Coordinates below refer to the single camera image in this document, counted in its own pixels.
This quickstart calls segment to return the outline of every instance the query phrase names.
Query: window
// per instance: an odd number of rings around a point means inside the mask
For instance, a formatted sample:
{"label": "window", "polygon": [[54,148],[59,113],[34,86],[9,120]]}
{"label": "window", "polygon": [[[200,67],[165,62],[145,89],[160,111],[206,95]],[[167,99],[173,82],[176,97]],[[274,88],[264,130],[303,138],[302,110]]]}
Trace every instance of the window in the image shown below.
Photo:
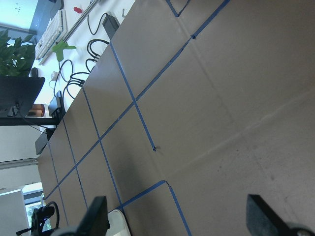
{"label": "window", "polygon": [[[41,196],[43,193],[43,188],[41,183],[34,183],[26,185],[22,189],[24,195],[24,203],[25,203],[25,210],[28,216],[29,227],[32,226],[32,215],[35,208],[41,207]],[[48,219],[45,223],[43,231],[50,230],[50,220]]]}

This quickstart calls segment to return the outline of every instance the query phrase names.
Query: computer monitor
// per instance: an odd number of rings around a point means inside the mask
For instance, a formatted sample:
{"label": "computer monitor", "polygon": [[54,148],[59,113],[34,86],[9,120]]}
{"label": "computer monitor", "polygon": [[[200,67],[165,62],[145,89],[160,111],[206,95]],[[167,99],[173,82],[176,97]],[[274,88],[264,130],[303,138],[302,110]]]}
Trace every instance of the computer monitor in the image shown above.
{"label": "computer monitor", "polygon": [[44,82],[42,77],[0,76],[0,118],[26,116]]}

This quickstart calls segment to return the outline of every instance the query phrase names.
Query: green clamp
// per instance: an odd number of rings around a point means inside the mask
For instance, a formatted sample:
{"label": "green clamp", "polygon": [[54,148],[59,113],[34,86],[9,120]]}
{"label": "green clamp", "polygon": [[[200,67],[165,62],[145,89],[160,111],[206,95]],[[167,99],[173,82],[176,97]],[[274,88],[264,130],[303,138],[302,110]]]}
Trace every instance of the green clamp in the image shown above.
{"label": "green clamp", "polygon": [[56,53],[57,61],[63,60],[63,50],[64,49],[76,49],[75,46],[69,46],[68,43],[65,43],[63,41],[60,41],[58,44],[53,46],[52,50]]}

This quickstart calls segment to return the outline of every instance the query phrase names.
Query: red object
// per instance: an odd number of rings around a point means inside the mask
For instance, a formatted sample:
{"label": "red object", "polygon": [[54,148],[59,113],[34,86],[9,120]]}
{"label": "red object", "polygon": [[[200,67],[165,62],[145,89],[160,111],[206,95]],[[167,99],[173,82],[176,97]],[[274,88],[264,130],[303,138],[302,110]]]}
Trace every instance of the red object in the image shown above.
{"label": "red object", "polygon": [[73,10],[76,11],[76,12],[78,12],[78,13],[82,13],[82,9],[81,9],[81,8],[78,8],[78,7],[76,7],[76,6],[73,8]]}

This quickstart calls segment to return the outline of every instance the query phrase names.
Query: white keyboard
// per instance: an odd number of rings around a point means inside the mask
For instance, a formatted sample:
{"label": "white keyboard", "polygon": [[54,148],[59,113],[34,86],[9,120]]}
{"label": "white keyboard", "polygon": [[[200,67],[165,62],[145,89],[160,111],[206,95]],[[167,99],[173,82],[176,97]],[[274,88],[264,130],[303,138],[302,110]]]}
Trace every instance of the white keyboard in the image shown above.
{"label": "white keyboard", "polygon": [[59,10],[35,46],[35,59],[40,59],[42,64],[52,52],[52,47],[59,43],[66,33],[65,11]]}

